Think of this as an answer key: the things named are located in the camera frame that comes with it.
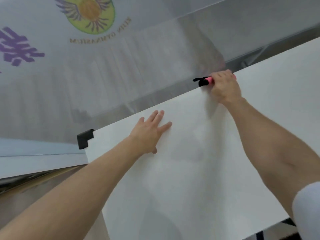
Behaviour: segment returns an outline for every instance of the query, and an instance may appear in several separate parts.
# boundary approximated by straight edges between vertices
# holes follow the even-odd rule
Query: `left arm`
[[[130,135],[56,186],[0,231],[1,240],[82,240],[95,222],[112,190],[135,161],[157,153],[156,144],[169,122],[158,127],[164,111],[144,121]]]

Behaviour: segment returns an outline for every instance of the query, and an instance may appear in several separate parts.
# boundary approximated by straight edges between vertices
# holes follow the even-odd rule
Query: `forearm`
[[[226,107],[234,118],[247,157],[291,215],[296,193],[304,186],[320,181],[318,155],[245,99]]]
[[[132,141],[125,139],[32,204],[0,231],[0,239],[82,240],[140,156]]]

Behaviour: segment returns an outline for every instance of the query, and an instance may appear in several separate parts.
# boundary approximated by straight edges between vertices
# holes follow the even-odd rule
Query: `black plastic corner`
[[[92,139],[93,137],[94,137],[94,129],[87,130],[77,135],[79,149],[82,150],[87,148],[88,140]]]

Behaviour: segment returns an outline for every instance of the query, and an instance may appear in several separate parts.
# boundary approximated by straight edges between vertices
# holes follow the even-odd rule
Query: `wing graphic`
[[[65,0],[55,0],[60,8],[60,12],[64,13],[68,18],[80,21],[82,16],[78,10],[77,4]]]
[[[111,0],[95,0],[99,6],[100,6],[100,9],[102,11],[105,11],[109,6],[109,4],[111,3]]]

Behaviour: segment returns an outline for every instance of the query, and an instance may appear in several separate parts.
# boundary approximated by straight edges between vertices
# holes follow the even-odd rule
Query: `whiteboard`
[[[320,39],[236,72],[259,111],[320,148]],[[94,132],[93,161],[155,109],[173,126],[158,153],[141,157],[116,186],[102,214],[111,240],[241,240],[288,215],[250,164],[236,125],[198,88]]]

